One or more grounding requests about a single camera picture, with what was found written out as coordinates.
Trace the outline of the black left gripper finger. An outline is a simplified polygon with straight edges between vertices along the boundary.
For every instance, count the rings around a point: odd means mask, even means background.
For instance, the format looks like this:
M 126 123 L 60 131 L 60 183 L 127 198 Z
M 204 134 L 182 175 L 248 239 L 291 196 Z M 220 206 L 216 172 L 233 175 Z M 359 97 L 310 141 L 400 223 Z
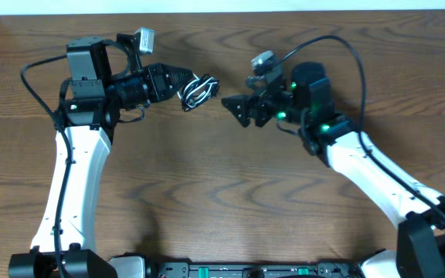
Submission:
M 172 86 L 184 86 L 193 78 L 193 72 L 190 69 L 163 64 L 165 77 Z
M 165 83 L 164 89 L 162 90 L 162 100 L 170 100 L 177 93 L 179 93 L 188 83 Z

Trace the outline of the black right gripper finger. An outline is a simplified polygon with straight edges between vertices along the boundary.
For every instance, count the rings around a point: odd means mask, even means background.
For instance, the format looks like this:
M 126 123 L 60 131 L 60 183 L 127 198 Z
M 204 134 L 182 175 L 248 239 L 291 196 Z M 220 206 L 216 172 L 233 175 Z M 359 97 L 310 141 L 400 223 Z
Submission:
M 243 127 L 250 125 L 249 97 L 247 95 L 225 97 L 221 99 L 221 102 Z
M 263 127 L 272 119 L 273 114 L 266 104 L 256 104 L 250 109 L 250 116 L 255 120 L 257 127 Z

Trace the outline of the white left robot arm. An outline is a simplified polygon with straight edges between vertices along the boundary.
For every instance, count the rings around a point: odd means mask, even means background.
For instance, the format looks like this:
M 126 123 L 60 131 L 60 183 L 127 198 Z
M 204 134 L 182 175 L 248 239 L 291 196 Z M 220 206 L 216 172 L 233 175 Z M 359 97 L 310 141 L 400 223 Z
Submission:
M 100 180 L 122 110 L 171 99 L 192 78 L 190 69 L 141 57 L 153 35 L 141 29 L 115 40 L 84 37 L 67 44 L 70 77 L 51 110 L 56 164 L 46 209 L 27 253 L 12 255 L 11 277 L 155 277 L 158 270 L 131 253 L 110 260 L 96 252 Z

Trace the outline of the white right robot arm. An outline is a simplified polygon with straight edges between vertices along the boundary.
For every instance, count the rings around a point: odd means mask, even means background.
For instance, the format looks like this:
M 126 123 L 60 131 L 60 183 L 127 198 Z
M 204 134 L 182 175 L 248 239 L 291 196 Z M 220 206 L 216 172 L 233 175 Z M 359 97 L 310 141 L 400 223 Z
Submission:
M 358 277 L 445 277 L 445 196 L 410 176 L 387 158 L 347 116 L 335 109 L 331 84 L 320 63 L 291 72 L 285 87 L 281 69 L 260 77 L 251 95 L 222 99 L 247 127 L 271 118 L 298 125 L 305 150 L 357 185 L 395 226 L 397 247 L 356 263 Z

